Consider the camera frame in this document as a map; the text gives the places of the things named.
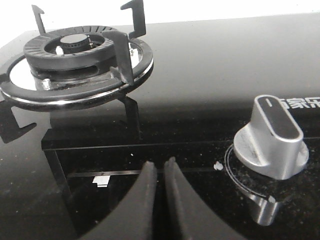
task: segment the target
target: gas stove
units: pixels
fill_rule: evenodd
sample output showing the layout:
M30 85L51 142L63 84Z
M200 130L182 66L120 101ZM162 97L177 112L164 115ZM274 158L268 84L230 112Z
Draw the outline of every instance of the gas stove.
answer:
M0 49L0 239L318 240L320 14L121 9Z

